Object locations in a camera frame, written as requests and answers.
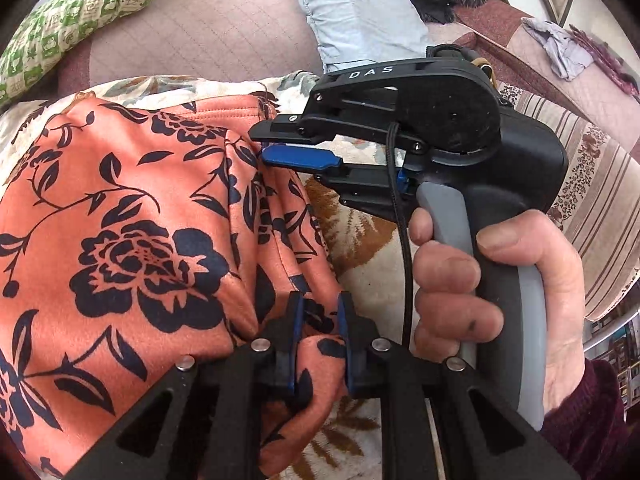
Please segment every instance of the striped beige fabric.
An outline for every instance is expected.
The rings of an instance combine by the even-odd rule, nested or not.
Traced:
[[[586,316],[614,308],[640,274],[640,166],[599,128],[542,97],[503,85],[517,111],[556,132],[569,170],[548,216],[580,253]]]

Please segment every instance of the finger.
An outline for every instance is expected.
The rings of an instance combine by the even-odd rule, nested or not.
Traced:
[[[460,342],[440,339],[425,329],[420,321],[415,327],[414,333],[415,353],[422,359],[441,363],[447,357],[451,357],[460,350]]]
[[[498,336],[504,323],[497,306],[466,294],[419,290],[415,309],[425,330],[440,339],[486,343]]]
[[[419,207],[411,215],[409,238],[416,245],[422,245],[433,238],[433,221],[426,209]]]
[[[468,294],[478,286],[480,266],[464,251],[431,240],[415,253],[414,279],[428,292]]]
[[[492,260],[536,265],[545,287],[550,343],[582,336],[584,275],[580,255],[549,218],[530,210],[482,229],[478,247]]]

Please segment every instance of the light blue pillow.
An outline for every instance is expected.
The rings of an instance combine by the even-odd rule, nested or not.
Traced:
[[[298,0],[324,71],[424,57],[428,29],[409,0]]]

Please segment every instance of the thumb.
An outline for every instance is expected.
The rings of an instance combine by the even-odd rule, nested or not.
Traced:
[[[582,261],[569,240],[540,211],[530,210],[476,236],[491,260],[512,266],[536,265],[545,288],[550,350],[582,338],[584,276]]]

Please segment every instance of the maroon sleeve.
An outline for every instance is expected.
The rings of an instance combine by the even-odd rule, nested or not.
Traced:
[[[640,452],[638,432],[630,437],[623,413],[611,365],[586,360],[580,385],[546,416],[541,434],[582,480],[619,480],[634,450]]]

